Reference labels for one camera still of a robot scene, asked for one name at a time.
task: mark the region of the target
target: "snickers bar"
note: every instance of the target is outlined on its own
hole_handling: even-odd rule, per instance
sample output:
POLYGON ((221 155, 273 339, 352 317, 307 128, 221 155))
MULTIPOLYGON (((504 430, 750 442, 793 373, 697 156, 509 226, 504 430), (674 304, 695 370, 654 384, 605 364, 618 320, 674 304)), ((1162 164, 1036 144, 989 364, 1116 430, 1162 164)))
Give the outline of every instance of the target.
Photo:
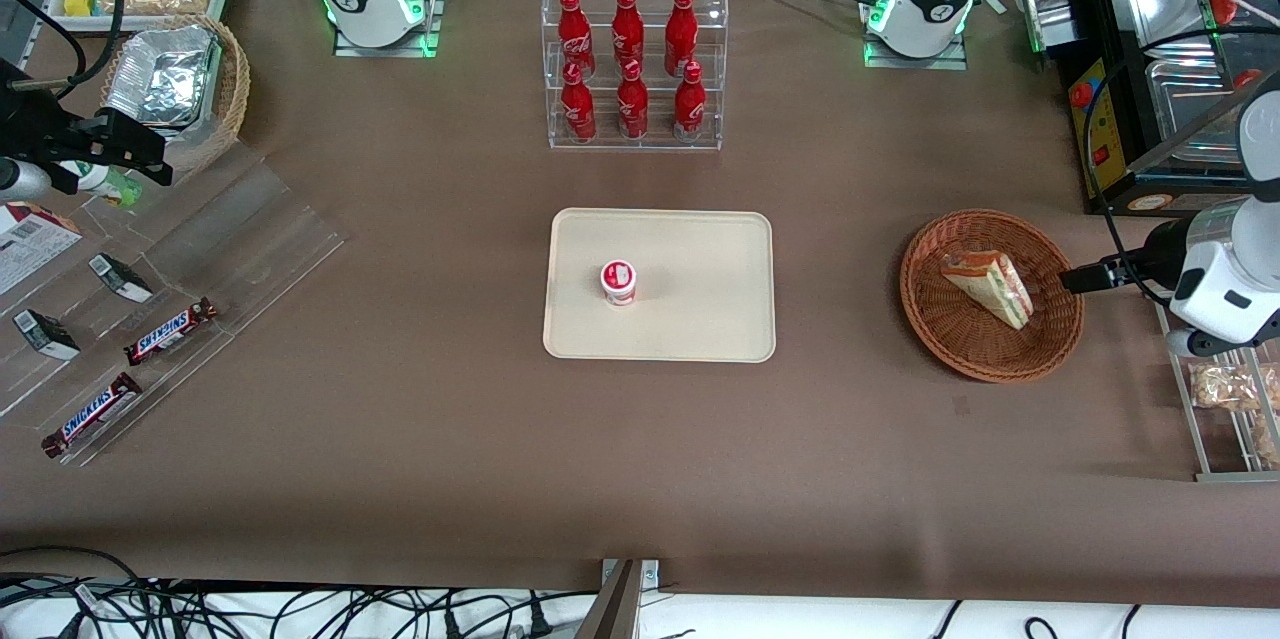
POLYGON ((40 442, 40 448, 45 449, 46 456, 61 456, 67 451, 67 447, 84 434, 93 423, 108 419, 118 407, 123 406, 124 401, 132 400, 141 393, 142 388, 138 387, 138 383, 122 371, 111 382, 110 387, 90 402, 87 407, 76 412, 76 416, 64 424, 61 429, 45 437, 40 442))
POLYGON ((196 327, 205 324, 215 316, 218 316, 218 310, 214 305, 209 302, 209 298, 201 298, 197 303, 182 310, 182 314, 178 316, 161 324, 155 332, 124 347, 124 356, 129 359, 129 366, 141 365, 142 361, 177 344, 179 339, 195 330, 196 327))

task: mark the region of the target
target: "foil container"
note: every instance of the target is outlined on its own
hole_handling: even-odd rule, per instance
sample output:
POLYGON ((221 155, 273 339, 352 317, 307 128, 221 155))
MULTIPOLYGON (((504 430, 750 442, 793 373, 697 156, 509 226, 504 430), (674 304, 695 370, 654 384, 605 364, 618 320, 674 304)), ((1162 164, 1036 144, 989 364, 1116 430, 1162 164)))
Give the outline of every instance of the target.
POLYGON ((220 55, 204 27, 138 32, 124 42, 106 105, 160 133, 180 132, 210 109, 220 55))

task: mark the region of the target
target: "red button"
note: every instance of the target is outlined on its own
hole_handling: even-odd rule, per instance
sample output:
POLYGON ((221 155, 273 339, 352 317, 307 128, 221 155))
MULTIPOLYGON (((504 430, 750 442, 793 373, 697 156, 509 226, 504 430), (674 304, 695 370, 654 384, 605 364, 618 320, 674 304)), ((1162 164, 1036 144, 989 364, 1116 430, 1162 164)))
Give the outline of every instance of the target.
POLYGON ((1075 109, 1085 109, 1089 102, 1093 101, 1093 86, 1088 82, 1080 82, 1079 85, 1071 87, 1069 95, 1071 100, 1071 106, 1075 109))

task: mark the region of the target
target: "metal bracket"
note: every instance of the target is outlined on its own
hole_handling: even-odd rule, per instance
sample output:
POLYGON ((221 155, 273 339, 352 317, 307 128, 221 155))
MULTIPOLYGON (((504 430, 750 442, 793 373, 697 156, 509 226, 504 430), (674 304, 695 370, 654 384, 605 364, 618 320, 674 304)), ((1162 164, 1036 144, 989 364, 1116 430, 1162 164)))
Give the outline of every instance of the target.
POLYGON ((632 639, 640 593, 658 588, 657 560, 605 560, 604 586, 573 639, 632 639))

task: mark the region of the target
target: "plastic bottle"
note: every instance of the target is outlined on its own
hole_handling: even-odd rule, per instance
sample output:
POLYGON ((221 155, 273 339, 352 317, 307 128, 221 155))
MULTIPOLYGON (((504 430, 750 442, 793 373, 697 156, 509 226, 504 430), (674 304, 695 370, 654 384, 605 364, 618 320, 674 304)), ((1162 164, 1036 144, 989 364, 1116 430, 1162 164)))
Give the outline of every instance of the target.
POLYGON ((142 184, 137 179, 125 177, 110 166, 87 161, 59 161, 58 164, 79 178, 77 182, 79 191, 102 197, 111 206, 133 206, 142 196, 142 184))
POLYGON ((618 0, 618 10, 613 14, 613 58, 618 67, 636 60, 644 68, 644 19, 636 10, 636 0, 618 0))
POLYGON ((667 74, 681 77, 686 61, 694 59, 698 46, 698 18, 694 15, 694 0, 676 0, 676 8, 667 19, 667 74))
POLYGON ((582 69, 582 79, 590 79, 595 73, 591 23, 582 14, 580 0, 561 0, 559 36, 561 46, 564 49, 564 61, 579 65, 582 69))
POLYGON ((703 65, 690 61, 685 65, 685 81, 676 88, 676 125, 672 128, 676 138, 685 143, 698 141, 703 128, 703 106, 707 102, 707 90, 703 88, 703 65))
POLYGON ((564 105, 564 120, 568 123, 570 138, 586 143, 595 138, 595 106, 591 102, 591 90, 582 83, 582 68, 577 64, 564 65, 564 88, 561 91, 564 105))
POLYGON ((618 131, 628 140, 639 140, 649 132, 649 87, 640 79, 640 61, 634 59, 622 65, 618 131))

